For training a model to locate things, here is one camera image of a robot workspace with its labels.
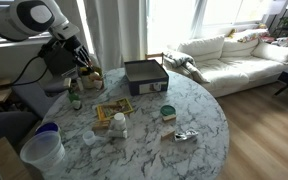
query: metal object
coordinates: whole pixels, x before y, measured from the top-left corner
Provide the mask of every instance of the metal object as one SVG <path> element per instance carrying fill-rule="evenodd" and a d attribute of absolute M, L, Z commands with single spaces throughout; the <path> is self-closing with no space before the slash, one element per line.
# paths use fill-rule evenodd
<path fill-rule="evenodd" d="M 194 130 L 187 130 L 185 131 L 185 133 L 176 133 L 174 135 L 174 139 L 175 141 L 185 141 L 191 137 L 197 136 L 198 132 L 194 131 Z"/>

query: white sofa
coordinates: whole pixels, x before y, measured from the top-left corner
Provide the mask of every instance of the white sofa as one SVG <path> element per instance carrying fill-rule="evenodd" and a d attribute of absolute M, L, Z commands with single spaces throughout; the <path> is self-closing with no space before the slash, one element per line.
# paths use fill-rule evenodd
<path fill-rule="evenodd" d="M 166 53 L 164 65 L 220 97 L 276 81 L 288 69 L 288 47 L 224 36 L 193 39 Z"/>

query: marble tabletop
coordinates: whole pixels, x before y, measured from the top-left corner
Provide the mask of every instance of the marble tabletop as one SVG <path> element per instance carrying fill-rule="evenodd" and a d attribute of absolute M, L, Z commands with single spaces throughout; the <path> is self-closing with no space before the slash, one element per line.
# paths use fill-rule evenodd
<path fill-rule="evenodd" d="M 215 179 L 229 147 L 226 117 L 202 86 L 174 72 L 168 90 L 131 96 L 123 68 L 105 75 L 105 89 L 80 92 L 83 107 L 74 110 L 66 95 L 60 97 L 44 122 L 55 121 L 61 128 L 68 164 L 60 179 Z M 108 138 L 103 132 L 87 146 L 82 134 L 97 120 L 97 104 L 128 98 L 134 112 L 126 116 L 128 138 Z M 176 109 L 174 122 L 162 121 L 160 108 Z M 182 142 L 161 141 L 169 129 L 194 129 L 196 138 Z"/>

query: cable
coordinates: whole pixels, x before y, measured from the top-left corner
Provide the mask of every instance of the cable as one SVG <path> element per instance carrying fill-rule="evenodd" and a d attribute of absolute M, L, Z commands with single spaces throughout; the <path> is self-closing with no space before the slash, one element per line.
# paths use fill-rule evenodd
<path fill-rule="evenodd" d="M 57 50 L 57 52 L 50 58 L 51 60 L 46 63 L 46 68 L 45 68 L 43 74 L 39 78 L 37 78 L 34 81 L 30 81 L 30 82 L 25 82 L 25 83 L 20 83 L 20 84 L 13 84 L 12 86 L 22 86 L 22 85 L 32 84 L 32 83 L 35 83 L 35 82 L 41 80 L 44 77 L 44 75 L 46 74 L 46 72 L 48 70 L 48 66 L 51 64 L 51 62 L 53 61 L 54 57 L 57 56 L 59 52 L 60 52 L 60 49 Z"/>
<path fill-rule="evenodd" d="M 46 64 L 46 68 L 45 68 L 43 74 L 42 74 L 38 79 L 36 79 L 36 80 L 34 80 L 34 81 L 31 81 L 31 82 L 15 84 L 16 82 L 18 82 L 18 81 L 22 78 L 22 76 L 24 75 L 24 73 L 25 73 L 26 69 L 28 68 L 28 66 L 29 66 L 35 59 L 37 59 L 37 58 L 39 58 L 39 57 L 43 58 L 43 57 L 47 54 L 47 52 L 52 51 L 52 45 L 49 45 L 49 44 L 54 44 L 54 41 L 53 41 L 52 43 L 48 43 L 47 45 L 43 45 L 43 46 L 42 46 L 42 49 L 41 49 L 40 52 L 38 53 L 38 56 L 35 56 L 35 57 L 31 58 L 31 59 L 26 63 L 24 69 L 21 71 L 20 75 L 15 79 L 15 81 L 13 81 L 13 82 L 11 82 L 11 83 L 9 83 L 9 84 L 2 84 L 2 85 L 0 85 L 0 89 L 9 88 L 10 86 L 20 86 L 20 85 L 32 84 L 32 83 L 35 83 L 35 82 L 41 80 L 41 79 L 44 77 L 44 75 L 46 74 L 47 69 L 48 69 L 48 66 L 49 66 L 49 64 L 51 63 L 51 61 L 52 61 L 54 58 L 51 58 L 51 60 Z M 58 50 L 58 51 L 53 55 L 53 57 L 55 57 L 55 56 L 59 53 L 59 51 L 60 51 L 60 50 Z"/>
<path fill-rule="evenodd" d="M 35 56 L 33 58 L 31 58 L 25 65 L 25 67 L 23 68 L 23 70 L 21 71 L 20 75 L 15 79 L 15 81 L 9 83 L 9 84 L 2 84 L 0 85 L 0 89 L 3 89 L 3 88 L 8 88 L 10 86 L 13 86 L 17 81 L 19 81 L 21 79 L 21 77 L 23 76 L 23 74 L 25 73 L 27 67 L 35 60 L 37 59 L 39 56 Z"/>
<path fill-rule="evenodd" d="M 41 79 L 44 77 L 44 75 L 45 75 L 46 72 L 47 72 L 47 69 L 48 69 L 48 67 L 46 66 L 43 74 L 42 74 L 38 79 L 36 79 L 36 80 L 34 80 L 34 81 L 26 82 L 26 83 L 13 84 L 13 86 L 22 86 L 22 85 L 27 85 L 27 84 L 32 84 L 32 83 L 37 82 L 37 81 L 41 80 Z"/>

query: cardboard box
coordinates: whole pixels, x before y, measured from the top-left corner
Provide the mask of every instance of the cardboard box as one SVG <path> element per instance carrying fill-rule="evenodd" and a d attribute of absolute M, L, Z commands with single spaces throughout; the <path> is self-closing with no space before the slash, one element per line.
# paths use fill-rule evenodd
<path fill-rule="evenodd" d="M 124 64 L 132 96 L 167 91 L 169 76 L 156 60 L 130 61 Z"/>

